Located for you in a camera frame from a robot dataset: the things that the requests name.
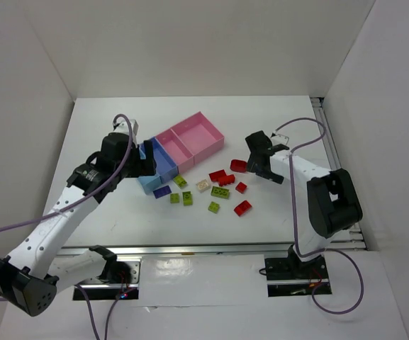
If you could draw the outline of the red curved lego brick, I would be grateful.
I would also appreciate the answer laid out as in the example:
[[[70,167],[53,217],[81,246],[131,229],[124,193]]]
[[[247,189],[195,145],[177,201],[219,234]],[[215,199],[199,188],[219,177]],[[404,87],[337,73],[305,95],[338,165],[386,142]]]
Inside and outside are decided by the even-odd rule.
[[[247,200],[244,200],[234,208],[234,212],[238,217],[241,217],[251,209],[252,205]]]

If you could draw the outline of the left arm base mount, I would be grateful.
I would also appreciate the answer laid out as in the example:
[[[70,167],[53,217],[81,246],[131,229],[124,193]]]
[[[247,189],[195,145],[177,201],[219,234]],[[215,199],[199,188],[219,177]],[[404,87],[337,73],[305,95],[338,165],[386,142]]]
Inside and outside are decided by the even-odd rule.
[[[141,258],[120,257],[111,277],[99,280],[89,278],[79,285],[84,289],[90,301],[110,301],[123,294],[121,300],[137,300],[139,298],[139,282]]]

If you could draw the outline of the red lego with side studs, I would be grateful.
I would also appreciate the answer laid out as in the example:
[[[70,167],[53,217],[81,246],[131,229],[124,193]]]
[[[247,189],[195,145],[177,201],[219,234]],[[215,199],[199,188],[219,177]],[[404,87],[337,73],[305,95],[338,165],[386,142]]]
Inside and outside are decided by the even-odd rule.
[[[221,176],[218,179],[218,185],[219,186],[230,185],[230,184],[233,184],[234,182],[235,182],[235,175],[233,175],[233,174],[226,175],[226,176]]]

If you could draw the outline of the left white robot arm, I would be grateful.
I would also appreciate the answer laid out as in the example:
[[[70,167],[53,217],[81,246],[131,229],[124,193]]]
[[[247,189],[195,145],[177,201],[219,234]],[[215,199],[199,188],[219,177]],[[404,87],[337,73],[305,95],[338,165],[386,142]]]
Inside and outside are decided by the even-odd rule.
[[[130,268],[103,246],[64,261],[58,251],[75,229],[126,178],[155,174],[153,143],[137,145],[126,133],[105,136],[99,151],[67,179],[60,198],[31,234],[4,258],[0,257],[0,297],[31,317],[44,312],[56,294],[90,278],[127,283]]]

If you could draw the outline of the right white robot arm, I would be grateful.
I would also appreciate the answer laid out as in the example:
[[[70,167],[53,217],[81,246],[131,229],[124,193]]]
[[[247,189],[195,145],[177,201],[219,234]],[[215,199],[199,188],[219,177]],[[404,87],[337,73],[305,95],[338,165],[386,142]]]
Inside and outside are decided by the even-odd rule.
[[[286,262],[295,272],[314,264],[337,233],[363,217],[349,172],[327,169],[297,156],[286,145],[274,144],[261,130],[246,137],[245,142],[250,151],[248,172],[278,184],[288,180],[294,205],[296,189],[306,192],[308,221],[301,232],[297,207],[293,206],[294,245],[288,249]]]

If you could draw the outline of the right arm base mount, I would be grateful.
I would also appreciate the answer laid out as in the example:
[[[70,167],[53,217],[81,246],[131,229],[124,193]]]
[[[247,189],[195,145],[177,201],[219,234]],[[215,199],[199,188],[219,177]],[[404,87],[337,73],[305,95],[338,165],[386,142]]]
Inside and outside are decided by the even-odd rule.
[[[267,280],[267,292],[272,297],[331,295],[325,259],[319,256],[309,264],[293,263],[288,258],[266,258],[264,268],[258,270]]]

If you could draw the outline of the small red lego brick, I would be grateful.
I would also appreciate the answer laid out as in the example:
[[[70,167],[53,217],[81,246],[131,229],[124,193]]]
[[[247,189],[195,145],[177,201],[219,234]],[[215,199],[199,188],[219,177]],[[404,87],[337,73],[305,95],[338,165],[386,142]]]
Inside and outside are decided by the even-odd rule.
[[[247,190],[247,185],[243,182],[239,182],[235,187],[235,190],[239,193],[244,193]]]

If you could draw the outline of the red curved decorated lego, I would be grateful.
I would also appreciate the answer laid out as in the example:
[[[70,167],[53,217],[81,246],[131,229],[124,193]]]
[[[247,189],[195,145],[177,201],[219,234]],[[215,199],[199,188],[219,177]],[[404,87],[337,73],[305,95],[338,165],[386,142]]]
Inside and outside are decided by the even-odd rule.
[[[245,173],[247,171],[247,162],[240,159],[232,159],[230,162],[230,170],[237,173]]]

